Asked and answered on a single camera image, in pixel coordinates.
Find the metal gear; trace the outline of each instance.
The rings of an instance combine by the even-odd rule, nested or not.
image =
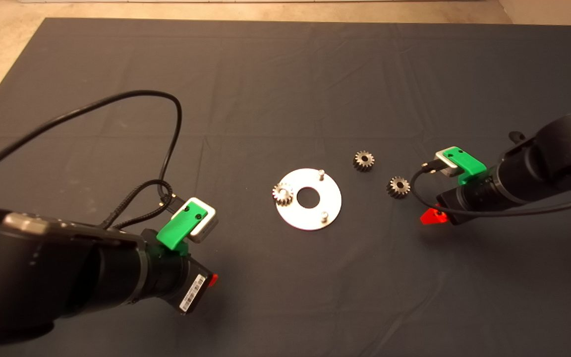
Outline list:
[[[404,198],[411,191],[411,186],[408,181],[399,176],[392,177],[387,183],[387,192],[393,198]]]
[[[354,155],[354,160],[353,160],[354,168],[356,168],[356,170],[361,172],[369,171],[371,170],[372,167],[374,167],[375,161],[376,160],[374,160],[374,156],[371,154],[371,152],[358,151]]]
[[[292,203],[292,187],[287,183],[279,183],[272,189],[272,197],[279,206],[288,206]]]

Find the barcode label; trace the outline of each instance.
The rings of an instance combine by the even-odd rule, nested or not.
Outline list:
[[[188,289],[188,292],[182,299],[182,302],[179,304],[179,309],[183,310],[184,312],[188,311],[188,308],[191,307],[193,299],[195,299],[195,296],[197,296],[197,293],[200,291],[205,281],[206,276],[197,274],[197,277],[195,278],[195,281],[193,281],[191,288]]]

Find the gear hole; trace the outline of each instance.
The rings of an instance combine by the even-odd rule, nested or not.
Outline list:
[[[304,187],[296,194],[296,200],[299,201],[299,205],[304,208],[315,208],[319,205],[320,196],[317,190],[312,187]]]

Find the dark gray cloth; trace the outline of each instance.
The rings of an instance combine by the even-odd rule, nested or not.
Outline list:
[[[167,178],[218,210],[191,251],[220,281],[190,316],[146,300],[0,356],[571,356],[571,211],[422,226],[423,206],[385,192],[435,151],[493,165],[509,131],[571,113],[571,27],[48,19],[0,86],[0,148],[144,88],[184,106]],[[133,99],[55,128],[0,164],[0,207],[100,222],[157,176],[173,122],[170,103]],[[303,167],[343,194],[317,232],[270,196]],[[123,218],[156,205],[147,190]]]

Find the metal plate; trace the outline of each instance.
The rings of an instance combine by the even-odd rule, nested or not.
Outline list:
[[[292,203],[279,206],[275,203],[281,217],[291,226],[304,231],[315,231],[331,224],[341,211],[341,190],[332,177],[323,170],[299,169],[290,172],[281,179],[292,187]],[[314,208],[305,208],[299,204],[297,195],[304,188],[319,193],[319,204]]]

